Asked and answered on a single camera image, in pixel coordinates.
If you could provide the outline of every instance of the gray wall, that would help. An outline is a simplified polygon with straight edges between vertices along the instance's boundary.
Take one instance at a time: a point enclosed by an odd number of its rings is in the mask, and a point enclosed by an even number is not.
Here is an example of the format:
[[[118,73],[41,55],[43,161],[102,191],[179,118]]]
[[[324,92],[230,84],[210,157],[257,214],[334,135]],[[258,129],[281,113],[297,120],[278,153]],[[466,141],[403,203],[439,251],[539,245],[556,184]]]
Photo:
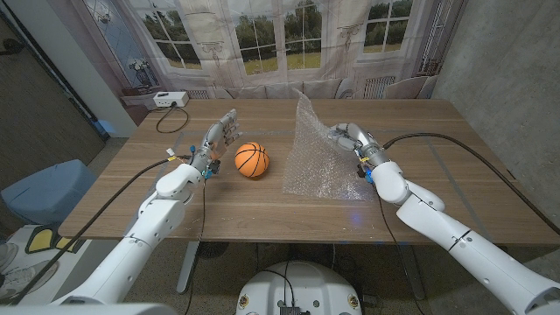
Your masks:
[[[44,0],[8,0],[6,3],[99,118],[103,128],[112,137],[130,137],[137,126],[49,3]],[[10,16],[1,3],[0,10]]]
[[[453,103],[560,226],[560,2],[470,0],[433,98]]]

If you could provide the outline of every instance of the blue connector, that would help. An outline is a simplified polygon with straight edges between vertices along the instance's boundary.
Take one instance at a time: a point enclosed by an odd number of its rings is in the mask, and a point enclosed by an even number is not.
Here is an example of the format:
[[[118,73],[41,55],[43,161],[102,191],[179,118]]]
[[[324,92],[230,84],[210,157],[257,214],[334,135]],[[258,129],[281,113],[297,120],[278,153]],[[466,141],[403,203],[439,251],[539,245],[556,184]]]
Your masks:
[[[366,170],[366,181],[367,181],[369,184],[373,184],[373,183],[374,183],[374,180],[371,178],[371,170],[369,170],[369,169]]]

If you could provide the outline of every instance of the table leg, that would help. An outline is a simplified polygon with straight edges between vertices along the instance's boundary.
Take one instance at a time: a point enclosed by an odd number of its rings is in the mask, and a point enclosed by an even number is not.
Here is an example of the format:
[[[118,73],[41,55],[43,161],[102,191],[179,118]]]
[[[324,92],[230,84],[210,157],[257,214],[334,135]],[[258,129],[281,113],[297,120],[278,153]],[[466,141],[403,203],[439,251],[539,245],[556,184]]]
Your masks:
[[[191,275],[193,274],[199,244],[200,241],[189,241],[189,244],[186,246],[185,259],[183,259],[181,273],[178,275],[177,292],[179,294],[186,293]]]
[[[402,263],[404,263],[404,268],[409,274],[410,286],[412,287],[412,292],[417,300],[423,300],[426,298],[426,292],[424,291],[424,286],[422,285],[422,279],[420,278],[420,271],[418,270],[417,257],[414,255],[414,250],[410,245],[401,246],[402,252]]]

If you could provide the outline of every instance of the grass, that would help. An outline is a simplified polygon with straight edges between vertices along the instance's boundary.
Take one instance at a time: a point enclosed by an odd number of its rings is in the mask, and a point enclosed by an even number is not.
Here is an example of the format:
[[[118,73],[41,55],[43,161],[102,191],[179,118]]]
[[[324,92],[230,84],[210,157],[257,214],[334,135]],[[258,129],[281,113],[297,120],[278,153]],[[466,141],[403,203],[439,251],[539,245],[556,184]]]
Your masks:
[[[320,52],[306,53],[305,65],[304,65],[304,55],[302,53],[288,55],[287,59],[288,59],[287,60],[288,70],[321,67]],[[247,75],[261,74],[261,73],[267,73],[270,71],[278,70],[277,58],[264,59],[262,61],[263,70],[261,70],[261,62],[259,60],[246,61],[244,62],[244,65],[245,65],[245,73]]]
[[[364,53],[380,53],[383,49],[383,45],[370,45],[364,47]],[[386,44],[385,53],[393,52],[395,50],[401,49],[401,44]]]
[[[183,64],[181,63],[181,61],[175,61],[175,60],[171,60],[171,59],[167,59],[167,61],[169,61],[169,65],[171,67],[183,68]],[[202,66],[200,64],[185,63],[185,66],[186,66],[187,69],[194,69],[194,70],[201,70],[202,69]]]

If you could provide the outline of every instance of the blue chair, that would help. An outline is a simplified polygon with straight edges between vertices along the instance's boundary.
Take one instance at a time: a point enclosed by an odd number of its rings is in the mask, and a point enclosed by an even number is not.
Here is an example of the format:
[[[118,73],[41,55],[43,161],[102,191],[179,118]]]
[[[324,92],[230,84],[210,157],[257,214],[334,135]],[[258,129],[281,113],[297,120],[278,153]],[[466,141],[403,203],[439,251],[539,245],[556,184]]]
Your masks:
[[[2,190],[8,208],[28,224],[60,224],[95,182],[80,161],[45,168]]]

